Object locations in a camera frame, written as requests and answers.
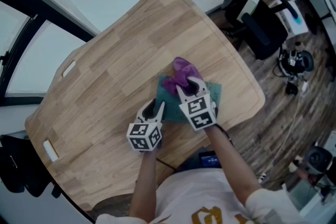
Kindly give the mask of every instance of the wooden tabletop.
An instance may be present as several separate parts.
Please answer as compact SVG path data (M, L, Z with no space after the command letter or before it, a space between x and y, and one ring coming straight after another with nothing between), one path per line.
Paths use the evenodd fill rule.
M159 75L173 75L178 56L193 63L205 81L222 84L217 121L224 128L264 105L265 96L237 51L191 0L140 0L68 56L26 121L41 160L83 210L133 192L141 153L128 144L127 128L138 109L155 98ZM175 167L209 144L204 132L195 133L188 124L167 122L163 129L158 157ZM59 156L54 163L45 140ZM157 164L158 183L171 173Z

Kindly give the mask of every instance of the black device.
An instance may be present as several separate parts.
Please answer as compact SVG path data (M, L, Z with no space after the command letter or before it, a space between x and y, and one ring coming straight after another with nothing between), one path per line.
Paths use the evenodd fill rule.
M304 157L309 170L314 174L326 175L336 185L336 157L323 147L314 146Z
M201 152L198 154L199 162L203 168L221 168L221 164L214 151Z
M310 72L314 69L314 60L308 51L284 50L281 46L277 65L281 70L282 76L287 78L286 94L297 95L299 91L298 80L305 80L303 76L305 72Z
M287 39L288 33L275 13L287 8L294 18L298 14L287 0L275 7L268 7L262 0L250 15L242 16L243 23L237 20L247 0L224 0L222 9L226 11L225 17L233 28L220 28L231 37L243 38L254 52L257 59L264 60L276 52Z
M21 193L26 189L32 196L39 197L52 182L52 194L55 198L59 197L58 185L53 181L30 140L1 135L0 142L0 178L9 191Z

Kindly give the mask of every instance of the wooden floor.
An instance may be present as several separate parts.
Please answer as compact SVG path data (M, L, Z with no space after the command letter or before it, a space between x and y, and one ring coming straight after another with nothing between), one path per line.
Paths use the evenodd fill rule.
M270 4L273 0L264 1ZM305 0L298 0L297 4L302 14L313 15ZM209 17L219 27L230 26L222 10L211 13ZM296 155L303 156L315 141L323 144L331 130L336 129L336 82L330 81L331 75L325 68L328 58L325 49L328 43L324 32L318 26L315 36L307 33L288 40L288 48L294 49L296 41L302 42L297 49L309 51L314 58L314 70L306 77L309 87L304 97L286 95L283 79L272 74L277 52L261 61L255 59L245 42L238 51L264 91L266 103L252 119L233 127L228 132L235 147L256 175L262 174L279 150L293 122L297 105L299 106L290 138L267 171L268 183L264 187L269 189L279 189L283 177L289 173L288 164ZM234 46L239 44L238 40L231 42ZM112 197L98 203L88 214L93 219L103 213L124 216L128 213L130 200L131 195Z

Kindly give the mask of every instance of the black chair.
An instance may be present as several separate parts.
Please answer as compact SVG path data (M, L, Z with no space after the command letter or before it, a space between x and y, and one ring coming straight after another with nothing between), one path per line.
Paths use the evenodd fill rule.
M257 59L264 60L271 56L287 39L288 33L275 14L285 8L289 9L294 18L298 14L288 3L281 0L282 4L269 8L262 0L251 15L242 16L243 23L237 20L238 15L247 0L224 0L222 9L226 10L225 17L233 28L220 28L230 37L243 38L252 49Z
M22 193L25 189L34 197L39 197L52 182L52 195L60 196L60 188L45 168L30 140L1 135L0 178L7 189Z

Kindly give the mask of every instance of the purple cloth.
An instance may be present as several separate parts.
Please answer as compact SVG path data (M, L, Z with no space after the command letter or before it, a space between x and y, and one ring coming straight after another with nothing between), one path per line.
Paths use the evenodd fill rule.
M177 84L180 85L186 93L191 92L187 77L202 79L196 67L181 57L176 57L174 59L173 67L175 70L175 77L165 79L162 82L162 86L174 96L179 96L176 89Z

